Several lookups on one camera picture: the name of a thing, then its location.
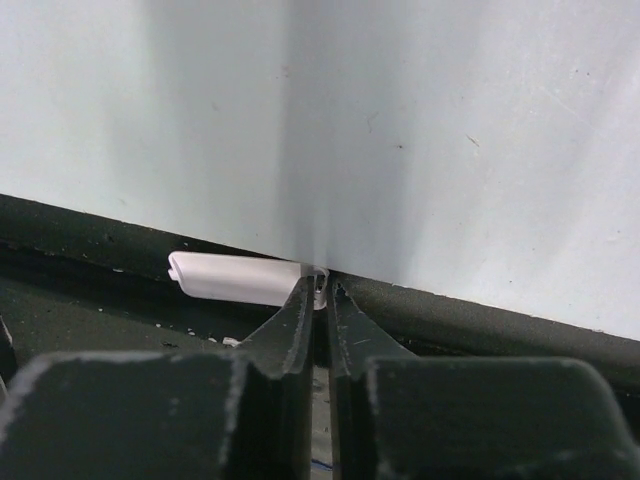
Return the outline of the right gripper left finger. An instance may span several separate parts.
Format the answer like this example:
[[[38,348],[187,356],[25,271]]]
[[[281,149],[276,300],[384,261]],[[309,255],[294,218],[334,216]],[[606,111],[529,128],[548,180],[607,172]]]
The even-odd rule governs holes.
[[[312,278],[234,348],[56,352],[1,407],[5,479],[306,479]]]

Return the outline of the white battery compartment cover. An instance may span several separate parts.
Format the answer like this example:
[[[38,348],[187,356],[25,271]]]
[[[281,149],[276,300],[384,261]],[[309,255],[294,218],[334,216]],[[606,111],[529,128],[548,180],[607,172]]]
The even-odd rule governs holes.
[[[314,278],[314,308],[326,307],[329,271],[286,260],[174,251],[168,274],[188,296],[282,307],[298,280]]]

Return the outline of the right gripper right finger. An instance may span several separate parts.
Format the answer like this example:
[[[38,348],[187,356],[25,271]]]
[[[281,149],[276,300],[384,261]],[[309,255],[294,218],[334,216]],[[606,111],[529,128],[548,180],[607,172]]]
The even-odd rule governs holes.
[[[421,357],[327,292],[338,479],[635,479],[606,380],[563,357]]]

